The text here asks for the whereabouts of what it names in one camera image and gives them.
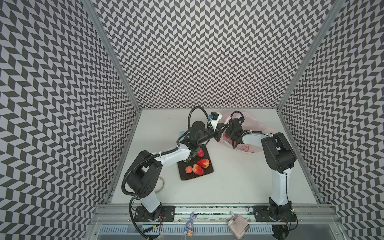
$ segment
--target black tray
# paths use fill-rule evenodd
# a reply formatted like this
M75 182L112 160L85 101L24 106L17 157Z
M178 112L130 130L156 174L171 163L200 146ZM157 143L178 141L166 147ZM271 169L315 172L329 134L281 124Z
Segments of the black tray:
M214 168L212 166L211 158L209 157L207 147L205 145L203 145L201 148L203 149L203 152L204 152L203 157L198 157L196 155L196 156L192 157L190 162L184 162L184 161L177 162L177 166L179 167L180 178L182 181L193 179L196 177L201 177L201 176L204 176L204 175L207 175L207 174L214 172ZM204 170L203 175L197 175L194 172L192 172L192 173L186 173L185 172L186 167L188 167L188 166L193 167L194 164L197 164L198 161L200 161L201 159L204 159L204 158L209 160L209 166L206 168L202 168Z

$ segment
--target red fruit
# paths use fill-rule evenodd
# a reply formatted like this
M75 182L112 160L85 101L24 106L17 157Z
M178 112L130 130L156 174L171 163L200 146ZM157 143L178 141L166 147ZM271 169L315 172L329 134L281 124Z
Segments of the red fruit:
M197 175L203 175L204 169L202 169L199 165L194 164L192 168L192 172L196 173Z
M204 158L204 159L201 159L200 161L198 161L197 164L200 167L206 168L206 167L209 167L209 160Z
M192 173L192 167L191 166L186 167L185 172Z
M197 152L197 155L199 156L199 157L203 157L204 156L204 152L203 152L203 150L200 148L200 150Z

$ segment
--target patterned wallpaper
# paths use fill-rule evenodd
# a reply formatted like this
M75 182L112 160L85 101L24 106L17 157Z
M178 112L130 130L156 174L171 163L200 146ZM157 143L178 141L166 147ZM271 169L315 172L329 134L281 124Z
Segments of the patterned wallpaper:
M334 0L93 0L143 108L274 107Z
M81 237L136 112L79 0L0 9L0 239Z
M383 1L347 1L283 109L351 239L384 239L383 27Z

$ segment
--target patterned wall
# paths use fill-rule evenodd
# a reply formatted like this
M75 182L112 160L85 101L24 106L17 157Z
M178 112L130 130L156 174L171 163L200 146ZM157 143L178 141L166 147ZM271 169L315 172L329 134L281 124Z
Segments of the patterned wall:
M93 0L143 108L274 107L334 0Z
M0 239L81 237L136 113L79 0L0 7Z
M383 27L383 1L347 1L283 109L351 239L384 239Z

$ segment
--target black mounting plate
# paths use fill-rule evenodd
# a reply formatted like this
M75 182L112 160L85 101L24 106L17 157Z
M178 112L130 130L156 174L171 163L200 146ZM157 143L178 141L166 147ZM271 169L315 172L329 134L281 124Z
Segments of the black mounting plate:
M175 206L162 206L161 211L164 213L163 222L173 222L175 217ZM134 216L135 222L153 222L151 217L148 215L147 211L143 206L136 207L136 213Z
M253 215L255 216L257 222L277 222L269 217L268 207L269 205L253 206ZM294 214L287 214L286 217L288 219L288 222L296 221L296 217Z

